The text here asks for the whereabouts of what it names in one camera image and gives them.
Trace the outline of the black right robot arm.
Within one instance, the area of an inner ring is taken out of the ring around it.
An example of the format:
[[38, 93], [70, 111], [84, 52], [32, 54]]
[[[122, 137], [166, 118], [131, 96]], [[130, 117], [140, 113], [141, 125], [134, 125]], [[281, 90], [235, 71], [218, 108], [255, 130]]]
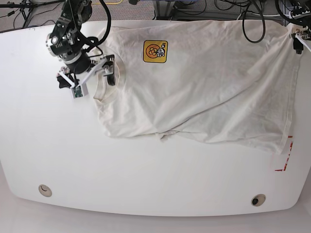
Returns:
[[107, 26], [101, 39], [85, 37], [81, 33], [82, 24], [92, 15], [90, 0], [67, 0], [52, 33], [46, 39], [50, 54], [64, 63], [56, 75], [59, 88], [70, 89], [74, 98], [87, 94], [86, 83], [95, 74], [101, 73], [110, 86], [116, 83], [115, 56], [105, 55], [100, 48], [110, 33], [111, 14], [104, 1], [100, 4], [107, 15]]

